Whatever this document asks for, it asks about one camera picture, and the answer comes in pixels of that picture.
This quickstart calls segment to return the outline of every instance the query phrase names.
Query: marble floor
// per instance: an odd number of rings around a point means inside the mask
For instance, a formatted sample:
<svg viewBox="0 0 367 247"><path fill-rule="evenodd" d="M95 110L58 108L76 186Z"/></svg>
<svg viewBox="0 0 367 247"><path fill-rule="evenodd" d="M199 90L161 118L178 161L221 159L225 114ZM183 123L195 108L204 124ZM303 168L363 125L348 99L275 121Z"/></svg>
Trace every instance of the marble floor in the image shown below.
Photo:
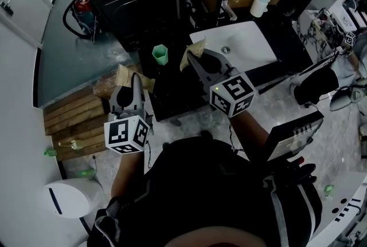
<svg viewBox="0 0 367 247"><path fill-rule="evenodd" d="M257 95L249 112L268 132L271 128L301 116L310 114L315 107L304 108L297 105L290 95L290 83L300 83L308 74L302 77L287 79L278 86L262 95ZM326 185L332 184L337 175L346 171L366 171L367 162L361 160L360 142L358 140L358 126L367 123L367 117L363 117L353 104L337 112L330 112L330 99L334 92L325 95L325 98L317 104L317 108L324 115L324 122L319 131L314 135L314 141L308 145L299 156L305 158L305 163L316 164L317 176L315 187L320 195ZM153 113L149 97L145 103L146 111ZM359 109L367 114L367 99L359 103ZM209 106L192 112L180 118L182 125L176 127L168 122L157 123L154 119L154 135L149 135L151 146L151 164L153 165L158 155L162 152L164 142L173 142L182 138L195 136L202 130L208 130L218 140L229 141L229 120L219 110L212 111ZM236 148L241 145L234 134L233 143ZM95 155L97 164L96 179L102 185L106 194L106 200L101 204L105 206L110 199L112 182L117 173L121 156L113 151L105 151ZM145 172L148 169L149 148L145 149ZM78 172L94 167L92 156L72 159L64 162L67 176L78 177ZM92 224L95 213L90 214L86 220Z"/></svg>

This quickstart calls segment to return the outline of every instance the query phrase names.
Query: person's arm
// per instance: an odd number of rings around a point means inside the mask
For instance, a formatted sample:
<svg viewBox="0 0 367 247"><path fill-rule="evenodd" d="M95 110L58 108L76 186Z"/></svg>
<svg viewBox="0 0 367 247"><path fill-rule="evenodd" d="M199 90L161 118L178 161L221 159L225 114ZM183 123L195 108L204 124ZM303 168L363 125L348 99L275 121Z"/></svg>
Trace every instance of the person's arm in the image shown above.
<svg viewBox="0 0 367 247"><path fill-rule="evenodd" d="M269 133L247 111L234 116L230 122L243 148L264 147Z"/></svg>
<svg viewBox="0 0 367 247"><path fill-rule="evenodd" d="M111 198L124 196L131 184L144 175L144 152L124 154L111 189Z"/></svg>

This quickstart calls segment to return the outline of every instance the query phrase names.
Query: drain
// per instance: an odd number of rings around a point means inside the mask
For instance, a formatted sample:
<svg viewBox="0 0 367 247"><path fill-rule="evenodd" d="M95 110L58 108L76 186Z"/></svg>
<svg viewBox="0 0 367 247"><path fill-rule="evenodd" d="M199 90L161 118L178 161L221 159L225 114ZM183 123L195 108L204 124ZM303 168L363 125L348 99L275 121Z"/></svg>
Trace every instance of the drain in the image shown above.
<svg viewBox="0 0 367 247"><path fill-rule="evenodd" d="M231 49L228 47L228 46L223 46L221 49L220 49L224 54L228 54L231 52Z"/></svg>

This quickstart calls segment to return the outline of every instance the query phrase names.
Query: faucet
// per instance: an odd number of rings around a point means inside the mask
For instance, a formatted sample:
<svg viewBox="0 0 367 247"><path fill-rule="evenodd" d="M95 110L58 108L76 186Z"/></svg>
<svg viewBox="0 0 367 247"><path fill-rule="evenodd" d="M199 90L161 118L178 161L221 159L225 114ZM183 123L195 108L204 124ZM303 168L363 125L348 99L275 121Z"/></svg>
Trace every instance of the faucet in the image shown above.
<svg viewBox="0 0 367 247"><path fill-rule="evenodd" d="M225 17L225 14L229 16L231 21L237 20L235 12L228 5L228 0L217 0L217 6L215 10L216 27L219 24L219 20Z"/></svg>

